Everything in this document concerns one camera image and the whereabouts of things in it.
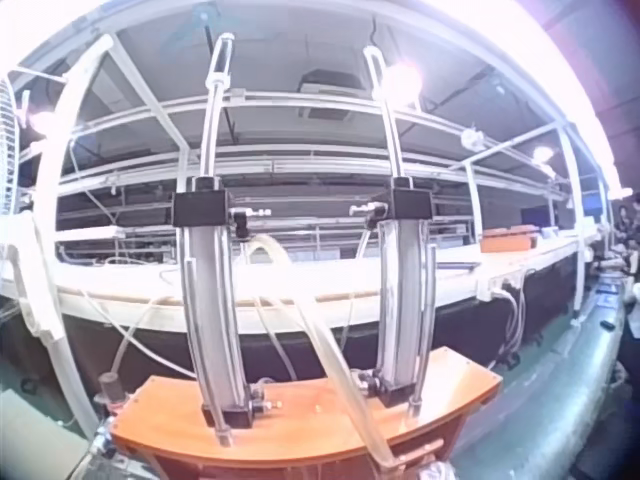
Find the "air conditioning unit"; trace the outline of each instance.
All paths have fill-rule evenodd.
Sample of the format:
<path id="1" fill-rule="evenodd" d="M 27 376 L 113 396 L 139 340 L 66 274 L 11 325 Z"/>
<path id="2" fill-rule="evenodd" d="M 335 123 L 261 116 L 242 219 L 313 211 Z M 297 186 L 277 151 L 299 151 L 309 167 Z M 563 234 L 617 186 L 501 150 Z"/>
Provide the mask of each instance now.
<path id="1" fill-rule="evenodd" d="M 349 98 L 367 98 L 360 79 L 353 74 L 332 70 L 312 70 L 300 79 L 298 92 L 316 95 L 332 95 Z M 335 108 L 301 107 L 298 116 L 316 120 L 346 122 L 352 116 L 350 110 Z"/>

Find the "ceiling vent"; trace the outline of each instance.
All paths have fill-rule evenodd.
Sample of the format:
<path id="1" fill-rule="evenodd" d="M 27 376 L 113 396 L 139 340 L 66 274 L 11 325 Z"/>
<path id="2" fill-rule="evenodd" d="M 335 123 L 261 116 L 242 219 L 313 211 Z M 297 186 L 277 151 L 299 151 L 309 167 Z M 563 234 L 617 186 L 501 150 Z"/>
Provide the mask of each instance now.
<path id="1" fill-rule="evenodd" d="M 332 70 L 312 70 L 300 79 L 298 92 L 315 95 L 333 95 L 349 98 L 366 98 L 367 92 L 362 88 L 360 79 L 353 74 Z M 332 120 L 345 122 L 352 115 L 350 110 L 335 108 L 309 108 L 298 110 L 301 118 Z"/>

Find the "orange wooden board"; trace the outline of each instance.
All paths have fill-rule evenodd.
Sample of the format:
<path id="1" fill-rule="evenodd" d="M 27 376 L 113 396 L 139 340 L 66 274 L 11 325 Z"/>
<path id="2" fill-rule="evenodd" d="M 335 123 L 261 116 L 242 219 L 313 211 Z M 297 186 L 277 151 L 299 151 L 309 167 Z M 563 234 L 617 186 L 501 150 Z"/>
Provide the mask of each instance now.
<path id="1" fill-rule="evenodd" d="M 390 444 L 423 434 L 493 398 L 501 378 L 448 348 L 432 351 L 423 406 L 415 418 L 406 405 L 386 409 L 368 400 Z M 265 385 L 267 400 L 282 408 L 258 416 L 253 428 L 233 430 L 221 447 L 201 412 L 194 381 L 151 377 L 112 426 L 121 448 L 200 465 L 273 468 L 317 464 L 366 453 L 328 379 Z"/>

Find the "black clamp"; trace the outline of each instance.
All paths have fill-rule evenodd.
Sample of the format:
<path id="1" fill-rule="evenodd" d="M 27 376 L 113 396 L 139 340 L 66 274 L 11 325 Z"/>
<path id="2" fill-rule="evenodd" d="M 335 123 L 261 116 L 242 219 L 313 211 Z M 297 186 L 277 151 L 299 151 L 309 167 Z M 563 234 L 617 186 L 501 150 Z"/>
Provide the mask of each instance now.
<path id="1" fill-rule="evenodd" d="M 413 188 L 411 177 L 394 177 L 387 189 L 371 199 L 366 226 L 373 230 L 382 220 L 431 220 L 431 192 Z"/>
<path id="2" fill-rule="evenodd" d="M 171 225 L 176 228 L 235 226 L 236 237 L 249 238 L 247 212 L 233 209 L 233 197 L 219 179 L 195 177 L 193 190 L 173 195 Z"/>

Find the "clear plastic tubing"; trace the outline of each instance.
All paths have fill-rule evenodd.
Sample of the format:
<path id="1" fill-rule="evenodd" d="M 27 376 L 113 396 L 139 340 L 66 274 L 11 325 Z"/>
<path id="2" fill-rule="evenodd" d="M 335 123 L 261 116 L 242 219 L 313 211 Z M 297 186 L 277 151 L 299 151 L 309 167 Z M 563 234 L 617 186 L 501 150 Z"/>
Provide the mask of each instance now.
<path id="1" fill-rule="evenodd" d="M 247 254 L 251 255 L 259 248 L 267 252 L 274 264 L 282 268 L 291 266 L 291 259 L 287 252 L 272 237 L 256 235 L 249 242 Z M 309 336 L 320 363 L 322 363 L 327 376 L 346 407 L 358 435 L 379 465 L 387 468 L 393 467 L 395 463 L 393 453 L 374 423 L 362 393 L 353 384 L 349 367 L 340 348 L 331 330 L 320 318 L 315 298 L 307 294 L 304 291 L 304 286 L 301 286 L 300 282 L 295 279 L 291 279 L 287 287 L 302 318 L 302 327 Z"/>

